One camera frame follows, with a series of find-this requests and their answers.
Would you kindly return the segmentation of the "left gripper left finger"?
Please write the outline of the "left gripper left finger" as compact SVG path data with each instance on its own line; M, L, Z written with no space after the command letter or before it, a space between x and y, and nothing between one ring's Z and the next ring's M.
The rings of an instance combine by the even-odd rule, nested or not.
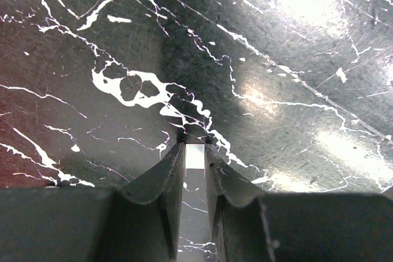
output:
M2 261L175 261L185 145L120 188L1 190Z

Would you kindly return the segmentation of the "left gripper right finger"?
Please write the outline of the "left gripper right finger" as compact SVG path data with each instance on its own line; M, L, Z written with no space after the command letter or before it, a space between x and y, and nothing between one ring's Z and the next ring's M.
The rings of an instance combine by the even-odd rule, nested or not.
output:
M391 261L392 200L374 193L269 193L205 146L219 261Z

